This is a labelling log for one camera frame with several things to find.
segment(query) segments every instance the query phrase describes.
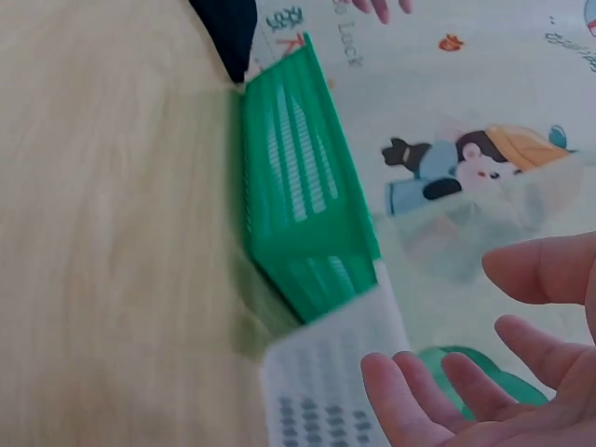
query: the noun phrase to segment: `cartoon boy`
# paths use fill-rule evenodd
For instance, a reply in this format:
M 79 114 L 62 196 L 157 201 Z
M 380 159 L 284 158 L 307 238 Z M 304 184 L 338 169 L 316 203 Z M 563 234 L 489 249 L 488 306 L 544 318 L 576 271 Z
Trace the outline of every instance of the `cartoon boy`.
M 405 167 L 413 178 L 386 186 L 387 212 L 403 214 L 544 166 L 569 154 L 566 143 L 564 131 L 557 126 L 551 128 L 549 141 L 517 126 L 490 126 L 460 135 L 454 142 L 439 139 L 410 145 L 391 139 L 391 146 L 382 151 L 385 163 Z

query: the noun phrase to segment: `finger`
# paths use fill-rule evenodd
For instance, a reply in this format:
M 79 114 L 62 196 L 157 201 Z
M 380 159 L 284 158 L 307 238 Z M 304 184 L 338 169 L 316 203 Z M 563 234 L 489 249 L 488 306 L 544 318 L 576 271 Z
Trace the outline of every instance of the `finger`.
M 360 11 L 364 12 L 365 14 L 370 14 L 371 12 L 373 12 L 370 0 L 352 0 L 352 3 L 355 7 L 357 7 Z
M 595 259 L 596 233 L 588 233 L 491 251 L 482 264 L 494 284 L 518 301 L 582 305 L 587 291 L 596 297 L 596 284 L 589 281 Z
M 470 426 L 470 422 L 440 390 L 422 360 L 411 352 L 396 355 L 393 360 L 403 373 L 414 398 L 431 421 L 453 433 Z
M 517 401 L 464 354 L 449 354 L 442 362 L 445 375 L 479 422 L 497 421 Z
M 400 0 L 400 7 L 406 14 L 412 14 L 412 0 Z
M 381 23 L 387 25 L 389 23 L 389 6 L 387 5 L 387 0 L 372 0 L 372 7 Z
M 361 363 L 364 387 L 381 427 L 392 445 L 410 445 L 414 434 L 419 445 L 428 426 L 434 426 L 413 397 L 398 365 L 381 354 L 370 354 Z
M 564 343 L 527 321 L 505 316 L 496 321 L 496 333 L 544 385 L 558 389 L 567 372 L 589 347 Z

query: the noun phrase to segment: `orange hat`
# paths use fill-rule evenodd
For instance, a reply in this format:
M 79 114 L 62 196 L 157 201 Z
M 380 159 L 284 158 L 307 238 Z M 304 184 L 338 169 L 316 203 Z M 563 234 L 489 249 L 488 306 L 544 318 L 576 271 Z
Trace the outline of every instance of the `orange hat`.
M 538 133 L 520 126 L 490 126 L 486 134 L 499 152 L 516 167 L 527 171 L 569 156 Z

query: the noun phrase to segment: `cartoon character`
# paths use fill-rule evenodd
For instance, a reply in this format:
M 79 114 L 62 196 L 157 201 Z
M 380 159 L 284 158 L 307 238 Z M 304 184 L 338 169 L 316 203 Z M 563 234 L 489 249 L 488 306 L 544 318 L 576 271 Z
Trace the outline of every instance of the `cartoon character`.
M 546 140 L 518 126 L 490 126 L 460 135 L 454 142 L 439 139 L 410 145 L 394 138 L 382 154 L 388 166 L 403 166 L 410 180 L 386 186 L 389 215 L 419 209 L 428 202 L 461 191 L 494 185 L 518 173 L 568 156 L 567 139 L 559 126 Z
M 469 420 L 474 420 L 472 413 L 466 407 L 466 404 L 457 395 L 451 383 L 445 376 L 445 373 L 440 366 L 441 360 L 451 352 L 458 352 L 466 355 L 474 363 L 488 375 L 497 385 L 505 390 L 513 399 L 519 403 L 526 405 L 540 406 L 547 403 L 549 400 L 537 388 L 528 384 L 520 377 L 509 372 L 502 371 L 496 363 L 490 360 L 481 352 L 462 346 L 444 346 L 431 347 L 419 354 L 419 358 L 425 363 L 427 368 L 433 375 L 433 378 L 439 385 L 440 390 L 447 396 L 447 398 L 454 403 L 455 407 L 460 410 L 464 416 Z
M 596 0 L 587 0 L 584 15 L 589 31 L 596 37 Z

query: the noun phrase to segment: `cartoon clothing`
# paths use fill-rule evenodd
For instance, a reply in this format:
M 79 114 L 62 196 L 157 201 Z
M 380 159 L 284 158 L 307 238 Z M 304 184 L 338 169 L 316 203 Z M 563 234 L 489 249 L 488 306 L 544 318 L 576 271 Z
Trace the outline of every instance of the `cartoon clothing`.
M 457 148 L 453 142 L 435 142 L 426 148 L 420 148 L 419 166 L 414 178 L 387 185 L 387 212 L 390 215 L 416 210 L 440 196 L 457 193 L 462 190 L 455 178 L 457 166 Z M 408 154 L 404 154 L 408 163 Z
M 586 2 L 585 16 L 589 31 L 596 37 L 596 0 Z

